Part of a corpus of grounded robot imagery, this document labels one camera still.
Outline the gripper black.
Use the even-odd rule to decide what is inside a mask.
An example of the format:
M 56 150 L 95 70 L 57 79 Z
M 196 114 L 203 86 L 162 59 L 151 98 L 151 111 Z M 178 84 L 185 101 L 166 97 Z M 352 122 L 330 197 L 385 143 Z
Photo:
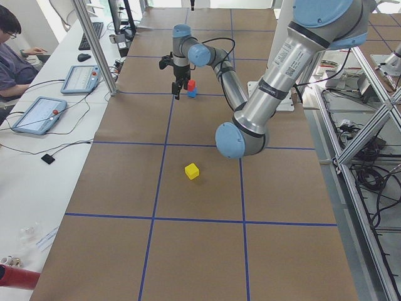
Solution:
M 190 66 L 174 65 L 174 76 L 175 82 L 172 82 L 172 95 L 175 97 L 176 100 L 179 100 L 181 89 L 183 88 L 184 90 L 188 90 L 188 84 L 190 80 Z

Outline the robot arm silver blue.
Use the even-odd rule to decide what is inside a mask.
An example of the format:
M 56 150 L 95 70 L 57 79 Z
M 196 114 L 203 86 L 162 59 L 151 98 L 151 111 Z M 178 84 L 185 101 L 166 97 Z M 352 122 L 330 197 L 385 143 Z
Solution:
M 389 55 L 372 55 L 376 66 L 384 75 L 400 75 L 400 44 Z
M 216 130 L 218 151 L 230 159 L 257 154 L 269 140 L 267 121 L 312 58 L 321 51 L 363 44 L 376 6 L 376 1 L 295 1 L 288 35 L 250 96 L 226 51 L 199 42 L 190 26 L 177 24 L 172 30 L 172 52 L 166 57 L 174 69 L 172 94 L 178 97 L 181 89 L 188 88 L 191 65 L 209 65 L 234 112 L 232 120 Z

